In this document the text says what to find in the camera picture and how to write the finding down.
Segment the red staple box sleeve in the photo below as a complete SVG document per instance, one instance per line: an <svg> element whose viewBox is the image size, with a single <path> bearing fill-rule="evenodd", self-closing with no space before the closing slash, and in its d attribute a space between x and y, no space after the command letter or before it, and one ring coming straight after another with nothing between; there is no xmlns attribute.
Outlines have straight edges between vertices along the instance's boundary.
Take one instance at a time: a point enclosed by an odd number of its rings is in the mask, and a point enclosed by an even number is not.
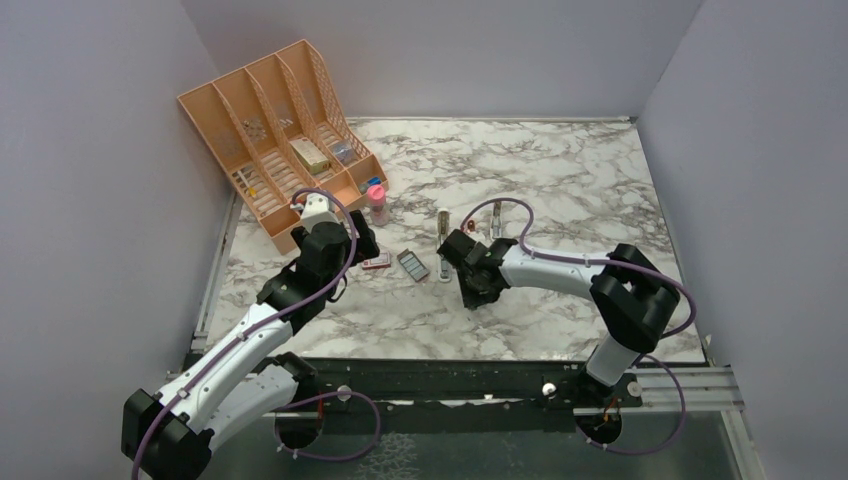
<svg viewBox="0 0 848 480"><path fill-rule="evenodd" d="M389 256L381 255L375 257L373 259L368 259L362 262L363 270L375 270L375 269L384 269L391 266L391 258Z"/></svg>

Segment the staple box tray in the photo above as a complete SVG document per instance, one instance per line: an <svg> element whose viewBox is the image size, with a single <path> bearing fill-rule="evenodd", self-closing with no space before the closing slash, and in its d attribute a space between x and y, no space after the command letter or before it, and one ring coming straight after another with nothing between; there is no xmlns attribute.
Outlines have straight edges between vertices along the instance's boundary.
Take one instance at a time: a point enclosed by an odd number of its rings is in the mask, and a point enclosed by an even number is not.
<svg viewBox="0 0 848 480"><path fill-rule="evenodd" d="M401 268L416 283L425 281L429 276L429 269L420 258L411 250L406 249L397 255L397 261Z"/></svg>

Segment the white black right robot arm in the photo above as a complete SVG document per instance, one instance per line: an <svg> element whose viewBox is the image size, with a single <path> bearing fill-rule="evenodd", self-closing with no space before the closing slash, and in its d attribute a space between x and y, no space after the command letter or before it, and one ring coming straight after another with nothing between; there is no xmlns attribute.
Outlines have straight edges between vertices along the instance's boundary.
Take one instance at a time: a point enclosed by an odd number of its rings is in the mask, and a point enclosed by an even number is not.
<svg viewBox="0 0 848 480"><path fill-rule="evenodd" d="M465 308L497 301L509 288L536 288L590 300L606 335L577 380L579 398L600 407L612 399L626 371L652 353L677 309L678 289L633 245L577 257L533 250L517 239L485 245L459 229L439 245L438 254L457 273Z"/></svg>

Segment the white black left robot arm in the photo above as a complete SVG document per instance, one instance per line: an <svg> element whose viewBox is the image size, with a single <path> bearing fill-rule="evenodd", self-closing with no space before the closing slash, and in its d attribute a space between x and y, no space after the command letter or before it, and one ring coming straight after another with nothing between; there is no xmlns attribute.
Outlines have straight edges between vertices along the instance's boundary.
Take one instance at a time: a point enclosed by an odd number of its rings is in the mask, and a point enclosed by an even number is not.
<svg viewBox="0 0 848 480"><path fill-rule="evenodd" d="M310 227L292 232L299 256L265 283L223 340L157 392L139 389L127 399L121 451L133 461L132 478L196 479L218 449L262 415L313 401L315 371L292 353L248 375L336 302L347 270L378 256L379 247L359 210L344 223L329 212L309 220Z"/></svg>

